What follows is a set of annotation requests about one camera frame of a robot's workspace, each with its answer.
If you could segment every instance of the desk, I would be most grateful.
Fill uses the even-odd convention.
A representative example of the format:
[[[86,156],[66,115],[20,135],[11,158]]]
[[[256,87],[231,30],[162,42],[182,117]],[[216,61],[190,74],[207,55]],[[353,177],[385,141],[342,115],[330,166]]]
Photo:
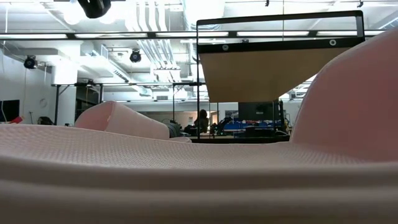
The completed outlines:
[[[219,136],[229,138],[200,138],[191,139],[193,143],[203,144],[267,144],[275,142],[286,142],[289,141],[290,136],[275,136],[275,137],[264,137],[264,138],[230,138],[232,136]]]

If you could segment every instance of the white pipe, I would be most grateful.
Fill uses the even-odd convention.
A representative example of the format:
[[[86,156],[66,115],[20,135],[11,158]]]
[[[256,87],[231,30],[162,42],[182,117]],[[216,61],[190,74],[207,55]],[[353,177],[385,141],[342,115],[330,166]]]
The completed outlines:
[[[165,13],[165,7],[164,7],[164,2],[163,0],[157,1],[157,11],[159,12],[159,27],[160,31],[167,32],[167,26],[166,26],[166,13]],[[170,57],[170,61],[173,65],[173,68],[177,68],[177,63],[174,60],[174,55],[172,51],[172,45],[170,43],[170,40],[162,40],[165,46],[165,50],[168,51],[166,54]]]
[[[131,8],[131,10],[129,10],[128,13],[126,14],[124,25],[126,26],[129,32],[139,32],[141,28],[139,27],[139,24],[137,22],[138,20],[137,1],[127,0],[127,5],[128,7]],[[156,61],[156,59],[154,58],[155,56],[152,54],[150,50],[148,50],[147,43],[142,40],[137,40],[137,44],[145,52],[150,62],[152,62],[156,66],[156,68],[160,68],[161,67],[160,63]]]
[[[148,32],[149,29],[147,27],[145,11],[146,11],[145,0],[139,0],[139,21],[138,21],[138,23],[141,28],[141,31]],[[155,45],[155,42],[153,40],[147,40],[146,42],[148,43],[148,47],[151,49],[151,51],[155,53],[154,54],[155,59],[160,63],[160,65],[163,68],[165,68],[166,64],[164,63],[162,56],[160,55],[160,52]]]
[[[157,23],[156,23],[156,7],[155,7],[155,0],[150,0],[148,1],[148,5],[149,5],[149,27],[152,30],[152,32],[157,32],[159,31],[158,27],[157,27]],[[166,49],[166,42],[164,40],[158,40],[157,43],[160,46],[160,49],[162,49],[163,51],[163,56],[164,59],[167,61],[167,65],[168,68],[172,68],[173,67],[173,63],[169,57],[169,54],[167,52]]]

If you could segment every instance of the black spotlight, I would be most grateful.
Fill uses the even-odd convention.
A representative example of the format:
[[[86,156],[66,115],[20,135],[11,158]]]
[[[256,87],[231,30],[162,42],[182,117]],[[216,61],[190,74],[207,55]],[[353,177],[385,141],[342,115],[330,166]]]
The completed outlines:
[[[141,54],[139,53],[138,49],[133,49],[130,55],[130,61],[132,63],[137,63],[141,61]]]
[[[28,55],[24,62],[24,66],[27,69],[36,69],[37,68],[36,56]]]
[[[105,15],[111,8],[111,0],[78,0],[78,2],[90,19]]]

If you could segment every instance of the computer monitor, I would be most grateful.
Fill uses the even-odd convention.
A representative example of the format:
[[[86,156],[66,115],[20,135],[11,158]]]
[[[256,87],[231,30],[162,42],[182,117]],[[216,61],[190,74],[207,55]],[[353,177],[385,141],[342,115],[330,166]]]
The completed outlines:
[[[19,100],[4,100],[0,101],[0,108],[6,116],[7,121],[12,121],[19,116]],[[5,122],[3,113],[0,110],[0,122]]]
[[[241,120],[280,120],[278,100],[262,103],[238,103]]]

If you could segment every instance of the wooden board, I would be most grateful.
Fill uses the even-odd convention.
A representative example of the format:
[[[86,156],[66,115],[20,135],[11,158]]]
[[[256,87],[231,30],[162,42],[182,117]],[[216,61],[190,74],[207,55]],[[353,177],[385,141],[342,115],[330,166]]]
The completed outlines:
[[[317,74],[347,48],[200,54],[211,103],[263,102]]]

